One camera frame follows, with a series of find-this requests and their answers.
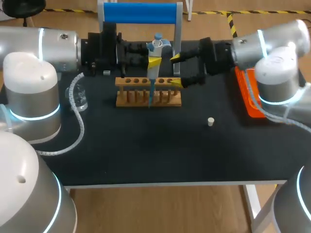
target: yellow black warning tape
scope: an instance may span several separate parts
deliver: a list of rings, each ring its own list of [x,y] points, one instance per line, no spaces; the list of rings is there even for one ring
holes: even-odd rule
[[[95,12],[95,11],[71,10],[71,9],[44,9],[43,11],[47,11],[47,12],[75,12],[75,13],[93,13],[93,14],[97,14],[97,12]]]
[[[214,14],[311,14],[311,11],[196,11],[193,15],[214,15]]]
[[[44,9],[47,12],[76,12],[76,13],[91,13],[97,14],[95,11],[89,10],[71,10],[71,9]],[[214,14],[311,14],[311,11],[195,11],[193,15],[214,15]]]
[[[232,34],[233,38],[238,37],[237,30],[235,29],[235,26],[234,26],[234,23],[233,23],[232,14],[227,13],[226,16],[227,16],[227,20],[228,20],[228,23],[229,23],[229,26],[230,26],[230,30],[231,30],[231,34]]]

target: wooden floor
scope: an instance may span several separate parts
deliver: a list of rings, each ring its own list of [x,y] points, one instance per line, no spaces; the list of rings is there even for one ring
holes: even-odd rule
[[[48,0],[47,8],[96,11],[96,0]],[[194,0],[194,11],[209,10],[310,10],[308,0]],[[310,15],[234,15],[238,35],[255,32],[274,24]],[[35,17],[36,27],[75,30],[82,38],[87,32],[98,32],[96,15],[44,12]],[[21,26],[21,20],[0,22],[0,25]],[[127,40],[152,40],[162,32],[173,38],[168,25],[118,25]],[[226,17],[196,15],[183,21],[183,40],[210,36],[232,38]],[[311,57],[300,60],[300,67],[311,81]],[[274,190],[273,185],[257,185],[263,205]],[[248,213],[244,195],[238,186],[149,187],[75,190],[73,198],[78,213],[78,233],[248,233]]]

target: clear glass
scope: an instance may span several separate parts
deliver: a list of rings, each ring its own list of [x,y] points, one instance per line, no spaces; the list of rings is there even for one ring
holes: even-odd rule
[[[69,101],[69,87],[65,91],[65,96]],[[73,98],[79,112],[87,109],[86,90],[81,84],[76,84],[73,89]]]

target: wooden test tube rack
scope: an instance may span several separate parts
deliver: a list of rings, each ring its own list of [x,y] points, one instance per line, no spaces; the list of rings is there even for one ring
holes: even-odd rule
[[[175,90],[160,90],[161,87],[171,87],[170,81],[179,78],[157,78],[155,81],[155,93],[152,107],[180,107],[181,94]],[[116,78],[115,85],[119,87],[116,106],[117,107],[148,107],[149,90],[124,90],[124,87],[147,87],[150,81],[147,78]]]

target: metal frame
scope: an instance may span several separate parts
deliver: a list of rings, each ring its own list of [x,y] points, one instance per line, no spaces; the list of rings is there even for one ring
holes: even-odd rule
[[[174,31],[173,57],[181,51],[181,30],[183,21],[183,3],[176,3],[176,24]],[[180,76],[180,63],[173,64],[174,76]]]
[[[188,11],[188,21],[191,21],[193,0],[185,0],[185,2]]]
[[[103,30],[104,21],[104,3],[117,2],[117,0],[97,0],[97,12],[100,32]],[[176,3],[176,23],[174,30],[174,43],[173,43],[173,56],[181,51],[181,32],[182,32],[182,16],[183,16],[183,3]],[[173,65],[174,76],[180,76],[180,64]]]
[[[262,233],[273,222],[276,232],[280,233],[273,212],[273,201],[279,186],[271,195],[267,203],[261,208],[256,184],[284,184],[286,181],[227,181],[227,182],[180,182],[180,183],[124,183],[65,186],[67,190],[82,188],[116,188],[116,187],[159,187],[159,186],[206,186],[206,185],[243,185],[248,212],[251,218],[252,233]]]

